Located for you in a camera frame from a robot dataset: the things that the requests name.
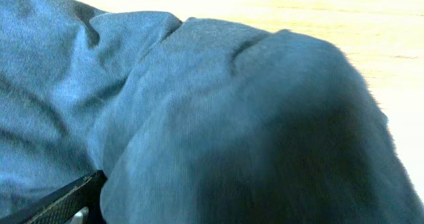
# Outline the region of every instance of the clothing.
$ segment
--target clothing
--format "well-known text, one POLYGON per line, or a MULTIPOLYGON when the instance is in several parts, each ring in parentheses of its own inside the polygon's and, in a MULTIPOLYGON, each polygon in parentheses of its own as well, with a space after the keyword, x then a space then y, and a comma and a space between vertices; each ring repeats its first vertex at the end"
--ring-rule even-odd
POLYGON ((100 169, 108 223, 422 223, 328 42, 74 0, 0 19, 0 217, 100 169))

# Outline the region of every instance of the denim fabric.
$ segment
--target denim fabric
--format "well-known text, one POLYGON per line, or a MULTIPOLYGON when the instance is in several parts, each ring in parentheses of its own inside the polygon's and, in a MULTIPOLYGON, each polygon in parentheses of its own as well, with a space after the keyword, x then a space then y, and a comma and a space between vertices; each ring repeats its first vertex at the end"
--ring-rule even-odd
POLYGON ((422 223, 328 42, 73 0, 0 0, 0 29, 0 217, 102 169, 109 223, 422 223))

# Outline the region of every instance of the wood grain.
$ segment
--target wood grain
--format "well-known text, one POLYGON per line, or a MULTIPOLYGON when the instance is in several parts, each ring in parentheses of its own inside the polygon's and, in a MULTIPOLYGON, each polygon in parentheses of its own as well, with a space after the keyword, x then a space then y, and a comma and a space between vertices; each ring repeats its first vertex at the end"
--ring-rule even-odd
POLYGON ((390 120, 397 153, 424 199, 424 0, 78 0, 109 12, 168 11, 336 44, 390 120))

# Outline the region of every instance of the wooden floor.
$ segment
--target wooden floor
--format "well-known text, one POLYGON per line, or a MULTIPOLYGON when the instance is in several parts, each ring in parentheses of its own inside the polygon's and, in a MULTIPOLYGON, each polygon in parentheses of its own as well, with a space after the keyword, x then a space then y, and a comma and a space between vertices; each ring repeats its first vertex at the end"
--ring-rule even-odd
POLYGON ((424 0, 78 0, 109 12, 168 11, 336 44, 390 120, 397 153, 424 199, 424 0))

